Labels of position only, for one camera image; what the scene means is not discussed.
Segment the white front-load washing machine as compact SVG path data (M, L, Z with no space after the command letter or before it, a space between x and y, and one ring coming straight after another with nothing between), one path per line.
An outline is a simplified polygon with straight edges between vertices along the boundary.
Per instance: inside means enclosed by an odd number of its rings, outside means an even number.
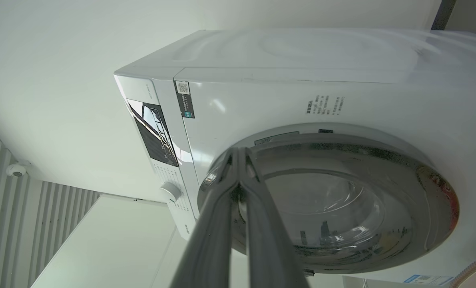
M476 34L202 30L114 77L159 179L154 194L165 201L163 182L182 192L167 204L183 239L190 239L217 167L236 142L292 131L389 134L421 150L452 186L457 225L417 260L338 275L362 278L363 286L416 274L455 279L476 261ZM194 119L181 116L174 81L189 83Z

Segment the white round control knob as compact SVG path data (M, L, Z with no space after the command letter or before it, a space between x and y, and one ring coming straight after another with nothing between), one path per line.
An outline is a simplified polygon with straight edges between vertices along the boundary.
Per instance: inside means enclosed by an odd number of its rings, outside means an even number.
M163 182L159 191L167 203L176 203L182 197L181 190L171 182Z

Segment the white cabinet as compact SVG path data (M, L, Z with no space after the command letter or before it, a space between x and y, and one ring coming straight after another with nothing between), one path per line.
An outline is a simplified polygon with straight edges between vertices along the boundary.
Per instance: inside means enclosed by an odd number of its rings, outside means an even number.
M102 195L31 288L169 288L187 244L166 204Z

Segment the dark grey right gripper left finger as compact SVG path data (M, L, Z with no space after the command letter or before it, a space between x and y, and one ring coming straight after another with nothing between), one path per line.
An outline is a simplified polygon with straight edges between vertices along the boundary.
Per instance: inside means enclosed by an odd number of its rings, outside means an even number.
M170 288L228 288L238 150L229 149L205 199Z

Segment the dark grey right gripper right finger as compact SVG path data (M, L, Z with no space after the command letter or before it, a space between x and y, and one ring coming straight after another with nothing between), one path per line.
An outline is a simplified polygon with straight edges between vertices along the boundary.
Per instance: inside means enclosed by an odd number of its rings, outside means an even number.
M309 288L294 246L250 149L238 149L238 173L247 212L250 288Z

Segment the black QR code sticker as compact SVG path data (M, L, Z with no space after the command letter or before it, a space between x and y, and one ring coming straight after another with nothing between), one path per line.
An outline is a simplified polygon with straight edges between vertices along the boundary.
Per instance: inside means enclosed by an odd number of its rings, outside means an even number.
M187 81L174 81L176 97L179 103L181 116L185 118L195 118L193 103Z

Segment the round chrome washing machine door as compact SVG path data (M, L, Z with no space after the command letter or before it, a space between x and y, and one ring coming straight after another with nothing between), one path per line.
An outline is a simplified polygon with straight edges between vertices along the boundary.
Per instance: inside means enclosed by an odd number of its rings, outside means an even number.
M248 147L303 268L356 274L424 257L460 206L421 150L398 137L332 130L252 135Z

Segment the blue energy label sticker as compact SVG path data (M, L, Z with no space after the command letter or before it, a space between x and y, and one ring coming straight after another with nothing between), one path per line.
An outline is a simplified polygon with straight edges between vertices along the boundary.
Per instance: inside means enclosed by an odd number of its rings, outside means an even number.
M420 284L424 286L445 286L454 280L449 276L412 275L403 283Z

